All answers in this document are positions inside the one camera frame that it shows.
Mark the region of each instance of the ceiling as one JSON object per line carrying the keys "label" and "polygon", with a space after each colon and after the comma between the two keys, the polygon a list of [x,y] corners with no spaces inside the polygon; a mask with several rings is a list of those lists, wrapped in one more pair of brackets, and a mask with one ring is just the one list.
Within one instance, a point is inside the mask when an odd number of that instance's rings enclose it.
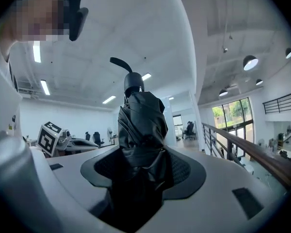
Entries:
{"label": "ceiling", "polygon": [[[256,80],[267,80],[288,60],[288,30],[269,0],[204,0],[207,14],[207,67],[198,104],[219,100],[227,88],[232,97],[257,89]],[[247,55],[258,65],[244,71]]]}
{"label": "ceiling", "polygon": [[[11,65],[22,92],[39,100],[117,108],[123,104],[127,72],[111,64],[110,57],[125,60],[141,75],[150,73],[145,88],[154,94],[160,91],[160,97],[191,89],[196,73],[185,40],[191,32],[183,25],[179,1],[82,0],[81,6],[89,15],[79,39],[41,42],[41,63],[33,59],[32,43],[12,48]],[[269,0],[202,0],[201,6],[207,30],[191,26],[193,35],[207,32],[198,104],[219,100],[225,87],[229,93],[224,98],[256,89],[257,78],[266,80],[286,64],[284,52],[291,40]],[[247,55],[259,59],[250,71],[243,70]],[[47,81],[50,96],[44,95],[41,79]],[[111,95],[116,99],[102,104]]]}
{"label": "ceiling", "polygon": [[[127,72],[110,63],[110,57],[123,59],[141,75],[150,73],[145,81],[149,91],[179,79],[193,82],[176,1],[81,0],[81,7],[89,14],[79,39],[41,42],[41,63],[34,61],[32,43],[12,48],[21,92],[39,100],[114,109],[123,104]],[[42,79],[50,96],[44,95]],[[116,99],[102,104],[111,95]]]}

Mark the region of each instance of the ceiling light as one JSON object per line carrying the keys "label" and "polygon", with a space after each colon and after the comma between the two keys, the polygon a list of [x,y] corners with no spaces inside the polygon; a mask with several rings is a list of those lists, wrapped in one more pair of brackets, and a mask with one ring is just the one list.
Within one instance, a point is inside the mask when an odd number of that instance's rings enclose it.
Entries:
{"label": "ceiling light", "polygon": [[148,78],[150,78],[152,75],[147,73],[146,75],[142,76],[142,80],[145,81],[147,80]]}
{"label": "ceiling light", "polygon": [[110,102],[111,100],[113,100],[113,99],[115,99],[115,98],[116,98],[116,96],[111,96],[111,97],[109,97],[108,99],[104,100],[104,102],[102,102],[102,103],[103,103],[103,104],[106,104],[106,103]]}
{"label": "ceiling light", "polygon": [[219,93],[219,96],[222,97],[222,96],[225,96],[227,94],[227,91],[225,89],[222,89]]}
{"label": "ceiling light", "polygon": [[259,84],[262,84],[263,83],[263,80],[261,80],[261,79],[257,79],[257,83],[256,83],[256,85],[259,85]]}
{"label": "ceiling light", "polygon": [[34,61],[41,63],[40,42],[39,41],[33,42],[33,57],[34,57]]}
{"label": "ceiling light", "polygon": [[254,68],[258,63],[258,59],[252,55],[248,55],[243,59],[243,69],[248,71]]}
{"label": "ceiling light", "polygon": [[286,59],[289,59],[291,57],[291,48],[286,49]]}
{"label": "ceiling light", "polygon": [[50,95],[47,82],[45,80],[41,80],[41,84],[42,84],[45,95]]}

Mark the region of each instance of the staircase railing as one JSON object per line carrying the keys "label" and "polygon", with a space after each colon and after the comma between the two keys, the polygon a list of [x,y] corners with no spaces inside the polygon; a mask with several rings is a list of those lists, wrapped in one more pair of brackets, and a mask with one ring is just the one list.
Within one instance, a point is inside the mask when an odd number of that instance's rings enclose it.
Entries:
{"label": "staircase railing", "polygon": [[[211,155],[217,156],[219,154],[221,158],[224,159],[226,155],[226,159],[243,166],[232,152],[232,145],[234,144],[269,171],[286,189],[291,187],[291,162],[289,160],[276,153],[268,152],[262,147],[234,136],[224,130],[217,129],[206,123],[202,124],[205,143],[209,147]],[[223,136],[227,140],[227,147],[214,136],[214,133]]]}
{"label": "staircase railing", "polygon": [[265,114],[291,110],[291,93],[263,103]]}

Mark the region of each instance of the virtual reality headset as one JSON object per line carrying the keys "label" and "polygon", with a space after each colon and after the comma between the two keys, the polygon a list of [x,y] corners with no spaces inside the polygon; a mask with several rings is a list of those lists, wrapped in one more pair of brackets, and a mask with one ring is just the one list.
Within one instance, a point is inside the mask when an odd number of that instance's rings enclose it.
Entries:
{"label": "virtual reality headset", "polygon": [[81,0],[63,0],[58,20],[58,34],[69,34],[69,39],[75,41],[80,36],[87,14],[87,8],[80,8]]}

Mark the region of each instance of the metal railing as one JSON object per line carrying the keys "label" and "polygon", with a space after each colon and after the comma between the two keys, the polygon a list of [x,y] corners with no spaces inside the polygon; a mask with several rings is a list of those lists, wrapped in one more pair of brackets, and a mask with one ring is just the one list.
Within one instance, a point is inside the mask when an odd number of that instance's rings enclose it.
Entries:
{"label": "metal railing", "polygon": [[[220,155],[221,158],[234,161],[244,167],[232,152],[234,144],[270,172],[286,189],[291,187],[291,162],[289,160],[281,157],[279,154],[265,151],[262,147],[234,136],[224,130],[217,129],[206,123],[202,124],[205,143],[210,149],[211,155],[216,157]],[[217,135],[215,136],[215,133],[227,140],[227,147],[217,139],[218,137]]]}
{"label": "metal railing", "polygon": [[263,103],[265,114],[291,110],[291,93]]}

